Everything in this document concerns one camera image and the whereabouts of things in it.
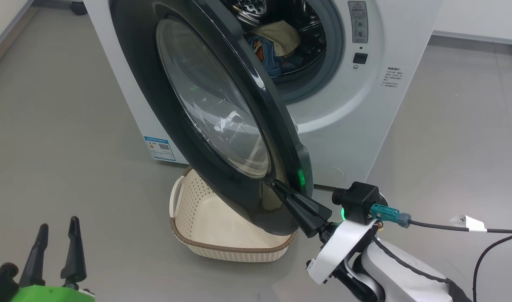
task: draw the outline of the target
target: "white wall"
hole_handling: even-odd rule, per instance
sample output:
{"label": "white wall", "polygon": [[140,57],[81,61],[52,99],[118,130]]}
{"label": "white wall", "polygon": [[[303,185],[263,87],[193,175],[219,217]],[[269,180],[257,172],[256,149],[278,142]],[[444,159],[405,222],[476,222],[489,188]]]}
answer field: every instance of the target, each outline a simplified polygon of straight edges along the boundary
{"label": "white wall", "polygon": [[512,0],[446,0],[434,34],[512,44]]}
{"label": "white wall", "polygon": [[11,29],[16,16],[24,13],[23,8],[27,8],[31,2],[31,0],[0,0],[0,37],[8,32],[8,27]]}

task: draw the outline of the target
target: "washing machine door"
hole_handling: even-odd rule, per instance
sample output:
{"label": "washing machine door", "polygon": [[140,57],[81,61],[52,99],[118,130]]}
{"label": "washing machine door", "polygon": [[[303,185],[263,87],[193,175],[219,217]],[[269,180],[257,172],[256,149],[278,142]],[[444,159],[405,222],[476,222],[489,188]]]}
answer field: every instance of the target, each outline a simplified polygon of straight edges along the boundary
{"label": "washing machine door", "polygon": [[269,183],[310,196],[308,152],[233,15],[219,0],[117,0],[111,10],[133,75],[189,163],[252,223],[293,233]]}

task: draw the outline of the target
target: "brown basket rim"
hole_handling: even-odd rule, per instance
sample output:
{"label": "brown basket rim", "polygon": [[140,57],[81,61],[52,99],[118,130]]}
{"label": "brown basket rim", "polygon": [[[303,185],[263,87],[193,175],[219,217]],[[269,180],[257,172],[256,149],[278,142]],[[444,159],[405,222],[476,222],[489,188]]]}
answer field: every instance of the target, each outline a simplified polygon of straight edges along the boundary
{"label": "brown basket rim", "polygon": [[[189,172],[191,172],[192,167],[188,166],[185,171],[183,171],[183,176],[187,176]],[[181,235],[181,233],[177,230],[176,226],[176,219],[173,217],[170,217],[170,227],[172,228],[172,232],[174,232],[174,235],[186,245],[192,245],[195,247],[200,248],[206,248],[206,249],[212,249],[212,250],[218,250],[221,252],[232,252],[232,253],[253,253],[253,254],[263,254],[263,253],[276,253],[279,252],[285,248],[287,248],[295,239],[296,232],[291,234],[291,236],[286,240],[286,242],[282,243],[281,245],[273,248],[234,248],[234,247],[224,247],[222,245],[210,245],[208,243],[202,243],[198,241],[194,241],[191,239],[188,239]]]}

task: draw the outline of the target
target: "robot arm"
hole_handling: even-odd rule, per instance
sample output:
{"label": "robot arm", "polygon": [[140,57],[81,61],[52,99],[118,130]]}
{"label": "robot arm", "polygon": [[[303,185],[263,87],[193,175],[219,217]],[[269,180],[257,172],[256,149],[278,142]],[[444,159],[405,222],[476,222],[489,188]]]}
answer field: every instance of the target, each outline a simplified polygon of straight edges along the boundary
{"label": "robot arm", "polygon": [[94,294],[82,290],[78,282],[86,279],[83,239],[79,219],[71,218],[68,237],[70,248],[66,266],[60,272],[65,280],[62,287],[45,286],[43,280],[43,256],[47,248],[49,226],[41,225],[36,241],[26,260],[19,284],[14,277],[19,272],[15,264],[5,263],[0,267],[0,302],[94,302]]}
{"label": "robot arm", "polygon": [[394,221],[405,227],[410,216],[387,208],[388,203],[376,186],[356,182],[348,190],[334,191],[333,203],[341,205],[348,214],[347,220],[340,224],[328,222],[331,216],[329,208],[279,180],[275,180],[271,187],[307,237],[319,234],[323,247],[315,259],[308,261],[306,268],[315,283],[324,284],[335,277],[361,302],[470,302],[457,285],[427,264],[384,243],[400,260],[444,282],[414,273],[377,246],[374,240],[378,240],[375,235],[380,225],[372,217],[372,207],[378,209],[377,218],[392,216]]}

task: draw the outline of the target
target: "teal connector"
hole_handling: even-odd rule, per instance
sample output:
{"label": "teal connector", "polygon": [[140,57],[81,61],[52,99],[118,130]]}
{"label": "teal connector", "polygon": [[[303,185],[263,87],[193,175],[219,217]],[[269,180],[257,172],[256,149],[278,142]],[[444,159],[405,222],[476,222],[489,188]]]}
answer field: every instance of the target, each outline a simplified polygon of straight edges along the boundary
{"label": "teal connector", "polygon": [[407,213],[400,213],[399,210],[395,208],[390,208],[388,206],[374,204],[371,206],[371,216],[373,218],[381,220],[381,221],[391,221],[395,222],[398,225],[408,228],[410,226],[409,220],[411,219],[411,215]]}
{"label": "teal connector", "polygon": [[371,216],[381,221],[391,221],[398,223],[399,210],[380,204],[374,204],[371,206]]}

